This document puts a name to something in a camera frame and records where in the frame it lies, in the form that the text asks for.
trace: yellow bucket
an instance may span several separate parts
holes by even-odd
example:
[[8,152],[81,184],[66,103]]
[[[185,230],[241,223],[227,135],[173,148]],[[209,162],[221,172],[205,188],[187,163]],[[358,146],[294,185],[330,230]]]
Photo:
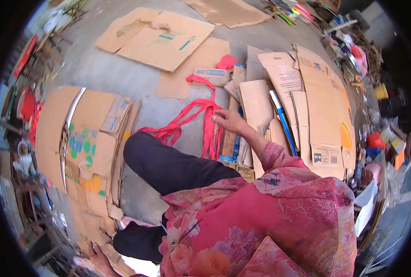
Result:
[[389,94],[387,93],[386,85],[380,84],[375,88],[375,96],[376,99],[382,100],[389,98]]

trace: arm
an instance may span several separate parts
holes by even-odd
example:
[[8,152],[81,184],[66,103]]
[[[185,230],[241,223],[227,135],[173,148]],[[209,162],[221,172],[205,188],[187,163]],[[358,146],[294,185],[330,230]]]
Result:
[[226,109],[219,109],[215,111],[216,115],[212,117],[212,120],[222,126],[225,130],[235,133],[238,136],[243,137],[259,160],[262,161],[262,155],[264,149],[267,146],[268,140],[259,134],[255,129],[250,127],[247,122],[234,111]]
[[[96,266],[99,270],[105,274],[106,277],[122,277],[114,271],[113,267],[110,264],[107,256],[102,252],[101,247],[97,243],[92,243],[91,241],[88,244],[88,255],[90,256],[90,261]],[[142,274],[136,274],[132,276],[144,276]]]
[[256,153],[265,171],[279,167],[308,169],[301,158],[289,156],[283,146],[268,141],[250,127],[237,112],[219,109],[215,113],[212,120],[225,130],[242,136]]

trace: barcode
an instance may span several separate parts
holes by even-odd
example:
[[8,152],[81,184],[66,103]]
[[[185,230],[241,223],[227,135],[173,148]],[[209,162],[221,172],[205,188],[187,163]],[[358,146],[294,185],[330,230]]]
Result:
[[268,129],[268,124],[256,126],[256,130],[258,131],[258,133],[260,133],[263,136],[265,136],[265,132],[267,131],[267,129]]

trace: red sign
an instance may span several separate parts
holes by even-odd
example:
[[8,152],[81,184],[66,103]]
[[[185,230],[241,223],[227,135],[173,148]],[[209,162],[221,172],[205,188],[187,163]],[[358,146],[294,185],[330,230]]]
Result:
[[33,50],[33,47],[35,46],[36,42],[38,41],[38,36],[34,35],[30,43],[28,43],[27,47],[24,48],[24,51],[22,51],[21,57],[19,59],[19,62],[17,63],[16,69],[14,69],[13,76],[18,77],[20,74],[20,71],[24,68],[25,64],[28,61],[28,58],[30,58],[31,51]]

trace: concrete floor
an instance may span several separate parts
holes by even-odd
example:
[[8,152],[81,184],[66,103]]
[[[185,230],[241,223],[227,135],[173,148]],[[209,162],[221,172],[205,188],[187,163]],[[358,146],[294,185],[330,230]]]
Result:
[[[245,1],[256,8],[264,6],[261,0]],[[118,93],[133,100],[142,99],[136,129],[145,126],[164,127],[192,100],[210,98],[211,91],[205,86],[192,86],[187,100],[155,97],[159,75],[157,69],[103,52],[95,47],[95,41],[107,30],[113,20],[139,6],[171,11],[206,21],[182,0],[91,0],[84,8],[88,13],[83,16],[83,19],[63,32],[64,36],[74,43],[71,46],[63,42],[60,44],[65,66],[63,68],[59,65],[54,66],[45,92],[51,91],[55,86],[74,85]],[[291,51],[291,44],[296,43],[320,55],[332,69],[336,69],[342,79],[341,71],[336,68],[320,42],[319,30],[311,24],[298,22],[297,26],[289,26],[281,19],[271,19],[258,25],[235,29],[219,26],[211,36],[228,40],[231,54],[241,62],[246,59],[247,45],[260,49],[269,48],[273,51]],[[345,85],[345,87],[350,102],[355,103],[356,92],[349,86]],[[223,108],[228,106],[228,93],[221,88],[216,91],[216,103]],[[355,118],[356,105],[351,106]],[[202,150],[202,121],[203,117],[199,116],[184,125],[182,136],[174,147],[184,153],[199,156]],[[64,198],[62,193],[59,194],[59,199],[54,199],[55,205],[60,206],[58,201],[66,206],[68,201]],[[167,205],[159,199],[158,193],[153,188],[126,166],[122,183],[121,208],[125,215],[158,225]],[[66,219],[67,222],[71,222],[72,215],[66,214]]]

